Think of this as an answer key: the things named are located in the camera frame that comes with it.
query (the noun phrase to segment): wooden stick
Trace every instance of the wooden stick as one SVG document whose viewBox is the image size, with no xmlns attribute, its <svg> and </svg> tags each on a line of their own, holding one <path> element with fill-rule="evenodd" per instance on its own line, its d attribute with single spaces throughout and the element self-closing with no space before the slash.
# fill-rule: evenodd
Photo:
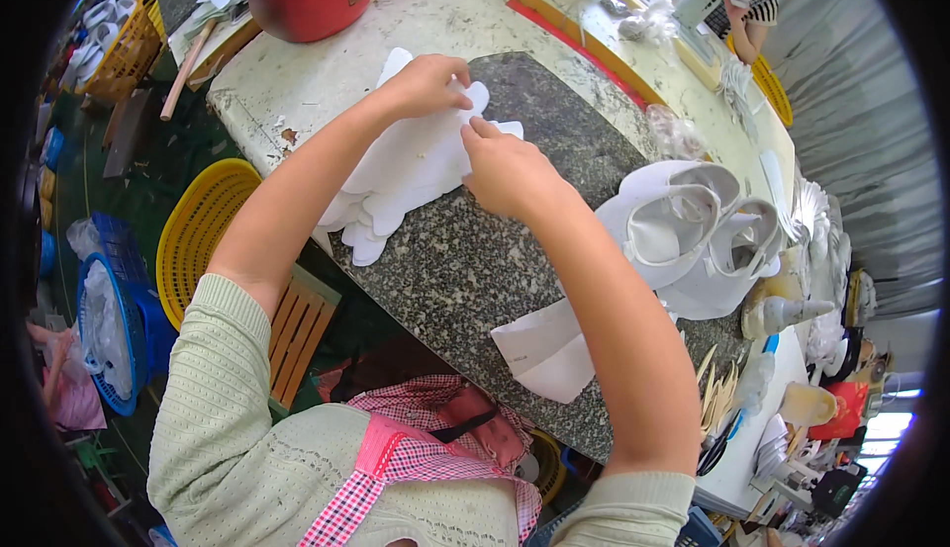
<svg viewBox="0 0 950 547">
<path fill-rule="evenodd" d="M 182 68 L 179 69 L 179 74 L 175 77 L 175 82 L 172 84 L 172 90 L 168 92 L 168 97 L 165 98 L 165 105 L 161 108 L 160 116 L 163 121 L 170 121 L 172 119 L 172 113 L 175 112 L 175 105 L 178 103 L 179 96 L 182 95 L 184 83 L 188 79 L 188 75 L 191 74 L 192 67 L 195 66 L 197 55 L 201 53 L 201 48 L 208 40 L 208 36 L 211 35 L 211 31 L 215 29 L 215 24 L 217 23 L 218 20 L 215 18 L 211 18 L 205 22 L 201 33 L 196 36 L 195 42 L 191 44 L 191 48 L 188 50 L 188 56 L 184 58 Z"/>
</svg>

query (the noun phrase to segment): person in background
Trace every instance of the person in background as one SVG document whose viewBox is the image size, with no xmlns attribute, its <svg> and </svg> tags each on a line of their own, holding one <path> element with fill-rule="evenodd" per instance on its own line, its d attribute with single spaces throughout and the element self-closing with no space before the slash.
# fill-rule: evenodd
<svg viewBox="0 0 950 547">
<path fill-rule="evenodd" d="M 423 55 L 321 128 L 237 212 L 175 342 L 149 458 L 149 500 L 188 545 L 519 545 L 534 485 L 379 413 L 325 404 L 272 425 L 271 319 L 291 266 L 367 148 L 397 121 L 470 109 L 459 58 Z M 462 127 L 482 209 L 524 223 L 564 285 L 613 425 L 582 506 L 549 545 L 671 546 L 699 456 L 693 362 L 657 297 L 533 144 Z"/>
<path fill-rule="evenodd" d="M 776 0 L 749 0 L 750 7 L 732 5 L 724 0 L 706 18 L 706 25 L 719 38 L 732 34 L 735 54 L 746 65 L 751 65 L 762 51 L 768 28 L 778 21 Z"/>
<path fill-rule="evenodd" d="M 51 353 L 49 366 L 42 368 L 43 403 L 56 427 L 61 431 L 104 428 L 99 392 L 89 373 L 82 364 L 70 364 L 69 373 L 64 372 L 69 348 L 76 340 L 72 328 L 53 332 L 28 322 L 27 331 L 33 343 L 47 346 Z"/>
</svg>

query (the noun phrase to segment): red bag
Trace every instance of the red bag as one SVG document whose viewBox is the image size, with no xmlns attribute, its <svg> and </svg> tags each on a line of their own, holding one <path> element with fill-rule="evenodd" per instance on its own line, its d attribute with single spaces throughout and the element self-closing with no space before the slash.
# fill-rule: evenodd
<svg viewBox="0 0 950 547">
<path fill-rule="evenodd" d="M 861 414 L 867 400 L 867 382 L 839 382 L 825 389 L 834 395 L 838 412 L 830 422 L 810 427 L 808 437 L 811 440 L 850 438 L 861 425 Z"/>
</svg>

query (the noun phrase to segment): red strip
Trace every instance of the red strip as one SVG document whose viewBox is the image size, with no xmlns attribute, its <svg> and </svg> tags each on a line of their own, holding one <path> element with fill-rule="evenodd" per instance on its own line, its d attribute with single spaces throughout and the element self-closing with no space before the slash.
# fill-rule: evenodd
<svg viewBox="0 0 950 547">
<path fill-rule="evenodd" d="M 604 73 L 604 75 L 607 76 L 607 78 L 610 81 L 614 82 L 614 84 L 616 84 L 617 87 L 623 91 L 623 93 L 630 96 L 630 99 L 633 100 L 634 103 L 638 105 L 641 110 L 646 112 L 647 102 L 643 100 L 643 98 L 636 92 L 636 90 L 634 90 L 630 86 L 630 84 L 625 82 L 623 79 L 619 78 L 619 76 L 613 71 L 611 71 L 609 68 L 607 68 L 607 66 L 604 65 L 603 62 L 601 62 L 599 58 L 590 54 L 590 52 L 586 48 L 584 48 L 583 46 L 581 46 L 580 44 L 572 40 L 570 36 L 568 36 L 563 31 L 558 29 L 557 26 L 555 26 L 551 22 L 544 19 L 544 16 L 541 15 L 538 11 L 536 11 L 535 9 L 532 9 L 531 7 L 527 7 L 524 3 L 522 3 L 519 0 L 508 0 L 506 5 L 508 7 L 511 7 L 512 9 L 514 9 L 516 12 L 520 13 L 524 17 L 528 18 L 529 20 L 531 20 L 532 22 L 534 22 L 535 24 L 543 28 L 545 31 L 549 32 L 558 40 L 564 42 L 565 44 L 570 46 L 572 49 L 576 50 L 576 52 L 579 53 L 580 56 L 584 57 L 585 59 L 590 61 L 594 66 L 598 67 Z"/>
</svg>

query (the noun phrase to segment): green floor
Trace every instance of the green floor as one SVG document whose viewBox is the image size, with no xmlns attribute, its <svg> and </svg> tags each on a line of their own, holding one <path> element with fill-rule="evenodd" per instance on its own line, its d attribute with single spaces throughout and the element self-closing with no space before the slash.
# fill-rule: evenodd
<svg viewBox="0 0 950 547">
<path fill-rule="evenodd" d="M 65 316 L 67 323 L 71 324 L 76 317 L 79 270 L 78 258 L 65 236 L 73 221 L 88 218 L 93 211 L 128 221 L 154 282 L 161 229 L 184 188 L 211 163 L 240 157 L 220 121 L 208 113 L 203 99 L 204 91 L 199 91 L 190 100 L 183 98 L 183 105 L 180 105 L 174 120 L 178 122 L 180 131 L 184 127 L 183 137 L 173 137 L 176 127 L 161 122 L 156 115 L 153 136 L 144 149 L 137 150 L 136 175 L 127 182 L 104 182 L 101 177 L 106 159 L 101 142 L 109 111 L 104 108 L 99 111 L 81 110 L 82 99 L 67 94 L 57 100 L 51 124 L 63 131 L 65 144 L 52 200 L 51 230 L 57 240 L 57 260 L 48 283 L 54 306 Z M 190 161 L 188 141 L 196 145 Z M 315 244 L 308 244 L 298 262 L 343 296 L 311 362 L 312 372 L 375 347 L 399 333 L 401 327 Z M 142 492 L 151 433 L 163 387 L 163 377 L 153 380 L 139 395 L 135 413 L 126 418 L 112 417 L 109 430 L 102 437 L 104 444 L 119 450 L 116 455 L 119 466 L 130 484 Z M 291 412 L 317 403 L 319 396 L 311 377 L 305 377 Z"/>
</svg>

